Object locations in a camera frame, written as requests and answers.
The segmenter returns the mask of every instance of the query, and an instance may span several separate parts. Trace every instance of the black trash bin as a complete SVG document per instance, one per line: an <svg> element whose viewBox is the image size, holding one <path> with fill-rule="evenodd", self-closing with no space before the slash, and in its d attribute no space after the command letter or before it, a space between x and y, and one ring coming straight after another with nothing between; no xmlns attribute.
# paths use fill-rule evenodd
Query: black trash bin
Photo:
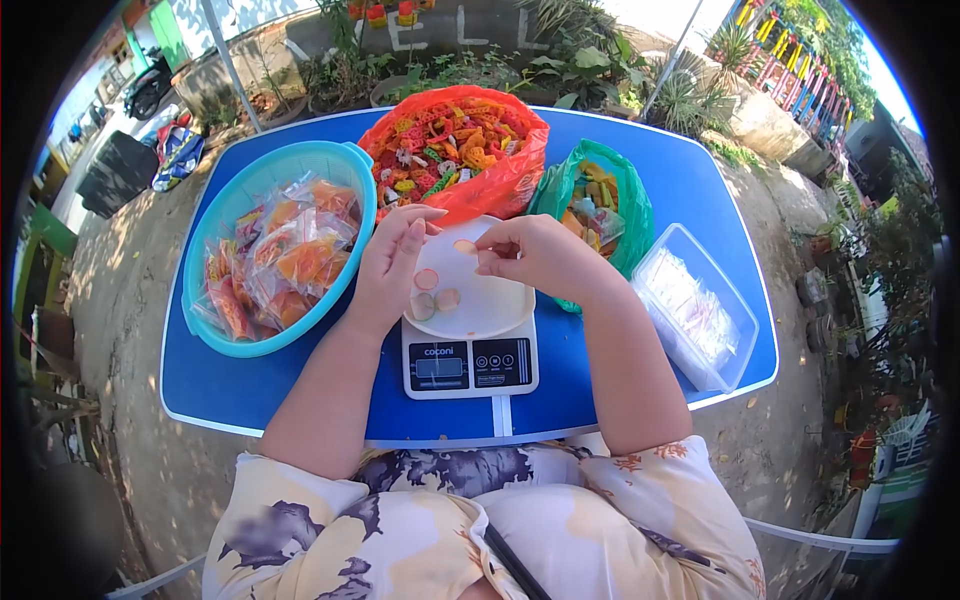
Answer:
<svg viewBox="0 0 960 600"><path fill-rule="evenodd" d="M159 159L151 148L123 132L110 135L77 186L83 207L109 219L150 186Z"/></svg>

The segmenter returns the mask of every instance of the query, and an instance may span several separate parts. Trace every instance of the green plastic bag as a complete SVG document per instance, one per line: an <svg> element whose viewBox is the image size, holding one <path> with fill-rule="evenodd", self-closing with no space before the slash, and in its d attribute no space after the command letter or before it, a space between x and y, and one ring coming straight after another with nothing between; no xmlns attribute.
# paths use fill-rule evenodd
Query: green plastic bag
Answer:
<svg viewBox="0 0 960 600"><path fill-rule="evenodd" d="M577 167L584 159L616 177L617 213L623 217L626 228L618 238L610 264L630 279L640 259L654 244L654 209L634 165L611 148L588 139L580 140L564 162L551 166L543 174L527 213L548 214L560 221L573 198ZM554 300L567 312L581 312L580 306L573 302Z"/></svg>

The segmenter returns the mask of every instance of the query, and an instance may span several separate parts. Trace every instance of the floral blouse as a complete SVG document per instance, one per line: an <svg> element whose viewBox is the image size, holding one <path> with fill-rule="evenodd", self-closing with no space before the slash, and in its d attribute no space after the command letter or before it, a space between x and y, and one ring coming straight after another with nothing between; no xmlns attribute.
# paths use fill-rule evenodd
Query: floral blouse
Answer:
<svg viewBox="0 0 960 600"><path fill-rule="evenodd" d="M526 598L492 522L554 600L765 598L754 539L699 436L621 457L562 444L394 450L354 481L243 454L204 598Z"/></svg>

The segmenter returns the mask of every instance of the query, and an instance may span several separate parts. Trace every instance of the colorful fence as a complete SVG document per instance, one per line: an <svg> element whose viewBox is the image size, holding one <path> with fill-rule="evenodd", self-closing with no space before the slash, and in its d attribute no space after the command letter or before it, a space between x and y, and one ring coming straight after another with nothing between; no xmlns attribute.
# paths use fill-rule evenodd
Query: colorful fence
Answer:
<svg viewBox="0 0 960 600"><path fill-rule="evenodd" d="M762 7L762 0L737 2L724 24L749 27ZM780 34L771 37L778 26ZM754 87L789 112L813 139L842 154L854 106L830 73L828 59L818 56L795 33L793 24L780 19L776 5L768 9L756 28L754 48L736 72L748 80L754 78Z"/></svg>

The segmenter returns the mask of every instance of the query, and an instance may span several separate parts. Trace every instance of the woman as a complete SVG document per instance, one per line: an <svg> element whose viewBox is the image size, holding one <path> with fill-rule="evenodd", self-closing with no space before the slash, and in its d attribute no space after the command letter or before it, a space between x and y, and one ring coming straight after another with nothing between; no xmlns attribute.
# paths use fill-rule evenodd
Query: woman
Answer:
<svg viewBox="0 0 960 600"><path fill-rule="evenodd" d="M691 435L643 304L546 216L490 228L477 273L583 307L612 457L552 443L392 451L361 466L380 347L443 215L411 204L373 235L353 301L268 424L261 455L237 461L204 597L764 598L754 540Z"/></svg>

